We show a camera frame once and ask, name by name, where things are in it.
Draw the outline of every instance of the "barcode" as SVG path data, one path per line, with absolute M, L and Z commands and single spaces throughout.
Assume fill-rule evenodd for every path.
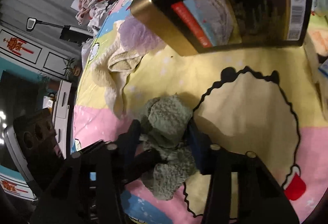
M 298 40 L 300 37 L 301 30 L 290 30 L 288 39 L 289 40 Z
M 304 7 L 292 6 L 291 24 L 301 24 L 303 20 Z

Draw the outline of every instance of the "bedsheet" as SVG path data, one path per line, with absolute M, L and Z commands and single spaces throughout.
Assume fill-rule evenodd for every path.
M 131 14 L 131 1 L 118 1 L 92 44 L 74 108 L 74 149 L 116 140 L 150 98 L 177 93 L 214 142 L 260 156 L 303 221 L 328 187 L 328 122 L 303 47 L 181 57 L 166 46 L 148 53 L 128 78 L 126 114 L 118 119 L 106 106 L 105 89 L 92 81 L 90 66 L 113 43 L 114 23 Z M 200 223 L 208 185 L 209 177 L 197 173 L 172 200 L 160 201 L 137 180 L 126 186 L 122 206 L 136 223 Z

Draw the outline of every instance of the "white label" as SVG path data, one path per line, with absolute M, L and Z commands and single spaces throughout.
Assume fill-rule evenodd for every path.
M 301 36 L 306 0 L 290 0 L 290 17 L 287 40 L 298 41 Z

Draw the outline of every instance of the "round hole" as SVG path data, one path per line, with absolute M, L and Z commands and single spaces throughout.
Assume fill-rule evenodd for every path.
M 35 135 L 39 140 L 43 139 L 43 134 L 42 134 L 41 127 L 37 124 L 35 125 Z
M 51 125 L 50 125 L 49 121 L 46 121 L 46 128 L 48 131 L 51 130 Z
M 29 132 L 25 132 L 23 139 L 26 147 L 31 149 L 33 147 L 32 135 Z

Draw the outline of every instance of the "green plush fabric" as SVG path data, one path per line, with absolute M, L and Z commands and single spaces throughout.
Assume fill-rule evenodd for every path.
M 174 192 L 196 172 L 191 150 L 181 142 L 191 117 L 192 110 L 177 95 L 153 98 L 140 111 L 144 150 L 155 148 L 164 160 L 141 177 L 157 199 L 172 199 Z

